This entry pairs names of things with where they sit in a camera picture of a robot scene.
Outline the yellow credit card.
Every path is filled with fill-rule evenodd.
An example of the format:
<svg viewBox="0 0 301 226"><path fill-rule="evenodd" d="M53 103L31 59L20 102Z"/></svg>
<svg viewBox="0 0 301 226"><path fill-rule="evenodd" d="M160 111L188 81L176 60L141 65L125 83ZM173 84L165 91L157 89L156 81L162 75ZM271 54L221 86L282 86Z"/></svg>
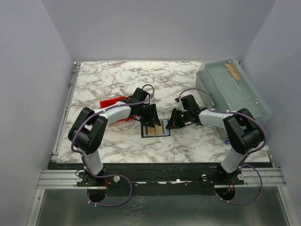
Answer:
<svg viewBox="0 0 301 226"><path fill-rule="evenodd" d="M142 137L155 137L155 128L149 126L142 127Z"/></svg>

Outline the black leather card holder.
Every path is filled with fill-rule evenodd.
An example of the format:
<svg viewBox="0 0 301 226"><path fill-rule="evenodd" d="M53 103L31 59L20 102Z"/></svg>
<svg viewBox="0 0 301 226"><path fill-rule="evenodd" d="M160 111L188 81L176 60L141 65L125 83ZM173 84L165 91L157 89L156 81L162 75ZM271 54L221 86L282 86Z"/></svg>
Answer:
<svg viewBox="0 0 301 226"><path fill-rule="evenodd" d="M166 129L168 124L168 119L160 119L161 125L145 126L141 125L141 137L142 138L151 138L151 137L169 137L171 136L170 130Z"/></svg>

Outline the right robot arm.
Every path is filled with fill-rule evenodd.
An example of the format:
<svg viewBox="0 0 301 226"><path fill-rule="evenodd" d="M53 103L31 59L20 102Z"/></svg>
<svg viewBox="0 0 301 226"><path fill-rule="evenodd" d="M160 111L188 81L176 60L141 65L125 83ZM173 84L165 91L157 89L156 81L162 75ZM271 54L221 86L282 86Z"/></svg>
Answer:
<svg viewBox="0 0 301 226"><path fill-rule="evenodd" d="M187 123L198 126L210 125L224 129L230 141L230 151L220 164L217 181L223 185L233 180L233 172L238 170L251 149L265 141L266 135L248 109L236 112L223 112L209 108L200 108L193 95L178 100L181 109L174 108L166 129L179 129Z"/></svg>

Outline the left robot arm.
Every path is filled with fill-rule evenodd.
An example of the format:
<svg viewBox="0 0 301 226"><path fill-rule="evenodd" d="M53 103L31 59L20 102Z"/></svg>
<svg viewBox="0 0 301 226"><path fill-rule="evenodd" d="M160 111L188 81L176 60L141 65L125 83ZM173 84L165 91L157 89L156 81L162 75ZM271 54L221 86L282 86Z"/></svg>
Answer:
<svg viewBox="0 0 301 226"><path fill-rule="evenodd" d="M143 88L136 88L134 93L123 98L111 106L100 110L85 107L79 113L69 131L71 150L79 153L85 171L89 172L88 180L94 186L104 182L103 163L99 157L98 148L101 145L106 127L123 119L138 117L143 126L160 126L157 109L150 100L154 97L155 89L152 85L149 93Z"/></svg>

